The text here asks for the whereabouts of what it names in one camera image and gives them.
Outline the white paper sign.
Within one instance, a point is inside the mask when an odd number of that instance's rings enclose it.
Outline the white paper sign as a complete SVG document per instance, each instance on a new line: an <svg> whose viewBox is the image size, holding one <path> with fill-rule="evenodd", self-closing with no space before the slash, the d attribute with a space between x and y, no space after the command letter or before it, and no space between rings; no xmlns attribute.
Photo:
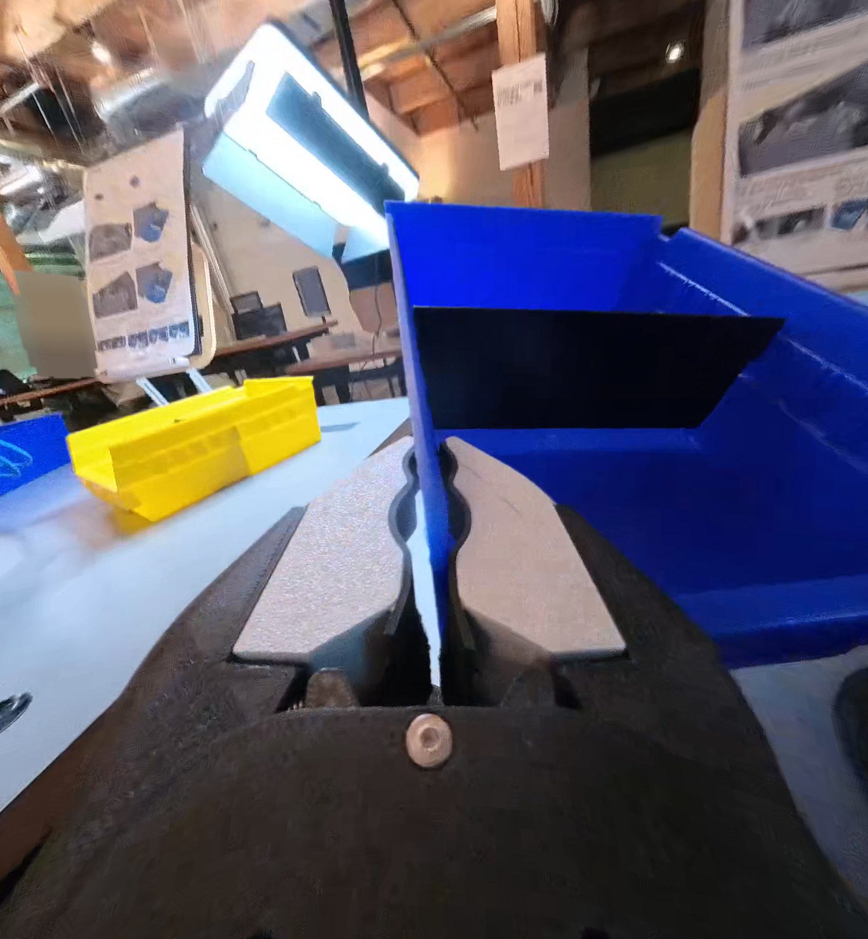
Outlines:
<svg viewBox="0 0 868 939"><path fill-rule="evenodd" d="M493 71L491 87L498 168L510 171L547 159L549 123L545 53Z"/></svg>

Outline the black computer case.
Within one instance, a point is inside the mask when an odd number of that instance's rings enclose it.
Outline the black computer case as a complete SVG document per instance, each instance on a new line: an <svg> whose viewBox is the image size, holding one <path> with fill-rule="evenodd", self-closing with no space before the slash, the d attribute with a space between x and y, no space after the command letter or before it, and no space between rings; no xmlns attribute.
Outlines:
<svg viewBox="0 0 868 939"><path fill-rule="evenodd" d="M280 303L265 306L257 291L235 295L229 301L233 329L239 341L280 336L288 332Z"/></svg>

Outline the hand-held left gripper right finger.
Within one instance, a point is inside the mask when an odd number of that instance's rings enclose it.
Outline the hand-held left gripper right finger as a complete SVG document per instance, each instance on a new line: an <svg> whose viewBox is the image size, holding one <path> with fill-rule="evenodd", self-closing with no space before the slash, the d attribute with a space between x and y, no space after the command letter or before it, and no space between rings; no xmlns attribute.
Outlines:
<svg viewBox="0 0 868 939"><path fill-rule="evenodd" d="M440 446L449 509L443 698L453 706L580 706L573 671L627 642L553 499L461 438Z"/></svg>

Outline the dark wooden table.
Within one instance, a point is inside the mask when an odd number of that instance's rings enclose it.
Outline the dark wooden table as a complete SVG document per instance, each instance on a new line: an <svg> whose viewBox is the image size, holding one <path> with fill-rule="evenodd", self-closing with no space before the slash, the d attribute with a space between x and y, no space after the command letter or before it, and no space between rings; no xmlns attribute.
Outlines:
<svg viewBox="0 0 868 939"><path fill-rule="evenodd" d="M200 368L204 376L227 375L232 382L251 377L282 376L291 365L310 360L310 343L337 326L330 318L276 336L261 336L220 347L211 362Z"/></svg>
<svg viewBox="0 0 868 939"><path fill-rule="evenodd" d="M327 405L324 393L328 388L334 389L338 404L350 403L353 385L361 382L384 381L393 397L407 394L403 353L398 346L350 349L320 358L307 358L288 365L284 376L309 377L318 406Z"/></svg>

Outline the black bin divider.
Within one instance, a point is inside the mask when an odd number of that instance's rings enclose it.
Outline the black bin divider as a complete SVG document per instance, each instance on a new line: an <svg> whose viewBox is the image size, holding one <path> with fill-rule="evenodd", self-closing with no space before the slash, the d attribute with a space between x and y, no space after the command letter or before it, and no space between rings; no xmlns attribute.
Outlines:
<svg viewBox="0 0 868 939"><path fill-rule="evenodd" d="M435 427L693 429L781 317L416 307Z"/></svg>

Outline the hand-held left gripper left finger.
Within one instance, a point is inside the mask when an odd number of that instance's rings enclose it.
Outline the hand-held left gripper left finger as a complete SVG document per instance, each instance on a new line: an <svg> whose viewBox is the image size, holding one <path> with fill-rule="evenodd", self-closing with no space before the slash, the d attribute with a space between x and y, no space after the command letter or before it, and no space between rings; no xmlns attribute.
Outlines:
<svg viewBox="0 0 868 939"><path fill-rule="evenodd" d="M361 705L416 705L432 691L409 540L412 438L371 454L303 510L233 646L241 664L342 674Z"/></svg>

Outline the black pole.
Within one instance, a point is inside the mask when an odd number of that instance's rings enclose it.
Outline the black pole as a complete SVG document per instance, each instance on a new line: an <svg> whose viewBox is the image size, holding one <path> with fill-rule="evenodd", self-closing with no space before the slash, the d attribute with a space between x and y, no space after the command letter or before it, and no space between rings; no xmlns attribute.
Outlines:
<svg viewBox="0 0 868 939"><path fill-rule="evenodd" d="M357 53L351 32L346 1L329 1L341 63L346 81L347 96L361 116L369 119L369 110L365 98Z"/></svg>

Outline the small dark monitor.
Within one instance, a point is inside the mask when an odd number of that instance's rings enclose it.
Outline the small dark monitor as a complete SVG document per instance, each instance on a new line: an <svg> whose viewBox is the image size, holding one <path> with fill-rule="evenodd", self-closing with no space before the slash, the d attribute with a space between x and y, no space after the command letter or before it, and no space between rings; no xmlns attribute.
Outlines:
<svg viewBox="0 0 868 939"><path fill-rule="evenodd" d="M331 314L329 299L319 267L310 266L296 269L292 273L292 280L305 316L323 319Z"/></svg>

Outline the small blue plastic bin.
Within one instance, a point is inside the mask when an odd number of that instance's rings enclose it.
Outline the small blue plastic bin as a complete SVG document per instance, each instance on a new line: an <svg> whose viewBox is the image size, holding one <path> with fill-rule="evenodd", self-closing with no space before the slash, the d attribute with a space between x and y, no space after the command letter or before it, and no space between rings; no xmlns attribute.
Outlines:
<svg viewBox="0 0 868 939"><path fill-rule="evenodd" d="M0 425L0 497L70 464L59 414Z"/></svg>

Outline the yellow plastic bin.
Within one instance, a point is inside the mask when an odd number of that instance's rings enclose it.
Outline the yellow plastic bin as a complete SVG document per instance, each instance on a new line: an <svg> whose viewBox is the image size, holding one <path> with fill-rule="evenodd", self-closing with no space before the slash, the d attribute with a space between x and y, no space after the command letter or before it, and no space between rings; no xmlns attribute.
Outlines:
<svg viewBox="0 0 868 939"><path fill-rule="evenodd" d="M71 433L76 477L155 523L321 440L312 377L246 380Z"/></svg>

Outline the poster board with photos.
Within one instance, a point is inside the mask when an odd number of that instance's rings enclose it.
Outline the poster board with photos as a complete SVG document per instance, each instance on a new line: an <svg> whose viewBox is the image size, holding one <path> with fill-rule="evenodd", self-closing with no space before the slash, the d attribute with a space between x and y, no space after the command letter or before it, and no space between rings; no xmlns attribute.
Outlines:
<svg viewBox="0 0 868 939"><path fill-rule="evenodd" d="M88 167L85 283L106 381L183 370L200 348L183 128Z"/></svg>

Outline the wooden post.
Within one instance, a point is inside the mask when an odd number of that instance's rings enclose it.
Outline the wooden post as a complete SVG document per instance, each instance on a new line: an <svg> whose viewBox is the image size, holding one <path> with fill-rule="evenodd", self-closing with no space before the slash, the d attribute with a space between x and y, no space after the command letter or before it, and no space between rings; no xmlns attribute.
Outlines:
<svg viewBox="0 0 868 939"><path fill-rule="evenodd" d="M543 51L545 21L534 1L497 1L499 64L510 67ZM545 161L535 161L512 170L512 203L515 206L545 207Z"/></svg>

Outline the large blue plastic bin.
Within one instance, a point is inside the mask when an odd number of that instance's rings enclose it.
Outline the large blue plastic bin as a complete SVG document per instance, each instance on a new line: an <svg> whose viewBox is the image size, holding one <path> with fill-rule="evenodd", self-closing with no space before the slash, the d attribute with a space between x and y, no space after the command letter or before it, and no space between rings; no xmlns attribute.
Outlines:
<svg viewBox="0 0 868 939"><path fill-rule="evenodd" d="M733 668L868 644L868 306L639 214L390 202L404 369L436 582L440 446L461 438L583 517ZM781 317L693 429L439 429L416 307Z"/></svg>

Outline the white light panel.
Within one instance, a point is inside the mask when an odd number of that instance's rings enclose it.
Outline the white light panel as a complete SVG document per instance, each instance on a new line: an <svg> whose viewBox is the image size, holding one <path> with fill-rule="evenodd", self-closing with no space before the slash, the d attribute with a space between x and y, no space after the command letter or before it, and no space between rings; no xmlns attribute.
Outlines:
<svg viewBox="0 0 868 939"><path fill-rule="evenodd" d="M267 19L205 97L205 176L337 263L389 249L386 205L420 177L287 28Z"/></svg>

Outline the large wall poster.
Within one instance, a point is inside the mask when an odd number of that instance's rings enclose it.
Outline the large wall poster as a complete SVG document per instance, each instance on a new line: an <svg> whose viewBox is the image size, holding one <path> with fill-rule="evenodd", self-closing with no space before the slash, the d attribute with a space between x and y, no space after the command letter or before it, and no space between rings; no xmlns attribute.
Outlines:
<svg viewBox="0 0 868 939"><path fill-rule="evenodd" d="M868 267L868 1L730 3L724 241Z"/></svg>

